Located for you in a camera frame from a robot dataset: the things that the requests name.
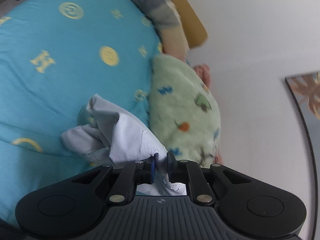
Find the white zip-up garment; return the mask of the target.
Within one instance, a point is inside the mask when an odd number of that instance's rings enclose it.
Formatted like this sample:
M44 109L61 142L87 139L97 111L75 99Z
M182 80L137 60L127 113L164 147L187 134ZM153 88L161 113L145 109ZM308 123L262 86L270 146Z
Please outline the white zip-up garment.
M153 184L139 185L138 194L186 194L184 184L169 181L167 149L136 116L97 94L90 98L81 115L92 117L93 123L71 128L61 135L61 140L68 150L79 154L90 163L110 163L114 168L155 157L155 181Z

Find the light green fleece blanket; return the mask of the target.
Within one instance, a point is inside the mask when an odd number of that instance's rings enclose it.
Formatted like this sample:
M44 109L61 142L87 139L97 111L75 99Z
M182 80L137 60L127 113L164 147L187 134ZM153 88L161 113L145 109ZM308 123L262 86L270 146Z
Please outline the light green fleece blanket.
M221 116L210 90L186 63L165 54L152 61L150 129L176 159L210 167L218 153Z

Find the mustard yellow headboard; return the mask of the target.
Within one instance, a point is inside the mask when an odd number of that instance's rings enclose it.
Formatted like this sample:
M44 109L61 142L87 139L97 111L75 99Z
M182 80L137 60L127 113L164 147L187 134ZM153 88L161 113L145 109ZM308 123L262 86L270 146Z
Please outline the mustard yellow headboard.
M181 17L189 48L194 49L203 45L208 38L208 34L188 0L171 1L176 5L177 11Z

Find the turquoise patterned bed sheet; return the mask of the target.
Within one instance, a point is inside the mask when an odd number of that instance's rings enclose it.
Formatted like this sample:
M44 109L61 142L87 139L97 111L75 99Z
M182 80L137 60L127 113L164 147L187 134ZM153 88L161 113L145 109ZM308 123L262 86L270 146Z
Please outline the turquoise patterned bed sheet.
M130 0L26 0L1 18L1 219L29 192L89 169L61 143L98 94L143 123L161 44Z

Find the striped pastel pillow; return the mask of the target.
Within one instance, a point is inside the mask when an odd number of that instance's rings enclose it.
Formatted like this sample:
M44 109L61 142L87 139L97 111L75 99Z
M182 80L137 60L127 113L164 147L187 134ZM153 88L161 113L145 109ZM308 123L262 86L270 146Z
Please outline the striped pastel pillow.
M180 15L171 0L131 0L150 19L162 42L162 51L183 62L189 51Z

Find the framed wall picture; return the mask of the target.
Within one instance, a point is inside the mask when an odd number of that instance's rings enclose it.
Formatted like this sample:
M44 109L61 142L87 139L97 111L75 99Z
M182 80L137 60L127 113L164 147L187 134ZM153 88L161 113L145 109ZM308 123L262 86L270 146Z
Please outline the framed wall picture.
M319 72L289 76L285 82L296 102L310 147L316 199L312 237L319 239Z

